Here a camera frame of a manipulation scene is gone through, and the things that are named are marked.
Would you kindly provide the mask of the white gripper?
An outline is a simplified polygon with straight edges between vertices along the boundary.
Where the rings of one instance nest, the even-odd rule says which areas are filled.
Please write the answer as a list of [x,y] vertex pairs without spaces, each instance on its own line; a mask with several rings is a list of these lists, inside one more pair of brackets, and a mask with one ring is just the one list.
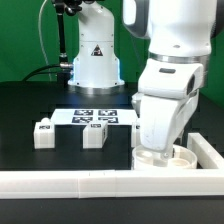
[[203,84],[201,63],[177,64],[148,59],[133,96],[140,115],[140,142],[170,158],[173,143],[195,112]]

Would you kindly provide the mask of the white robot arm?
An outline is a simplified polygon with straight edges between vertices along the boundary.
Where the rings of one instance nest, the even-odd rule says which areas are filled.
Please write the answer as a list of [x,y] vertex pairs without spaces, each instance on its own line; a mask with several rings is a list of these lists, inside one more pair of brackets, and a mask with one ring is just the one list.
[[[196,110],[222,4],[222,0],[123,0],[125,28],[149,42],[132,104],[140,115],[140,145],[155,156],[171,156],[174,141]],[[112,20],[94,0],[54,0],[53,5],[59,15],[77,15],[79,20],[80,49],[68,85],[87,104],[100,105],[109,90],[123,84],[109,48]]]

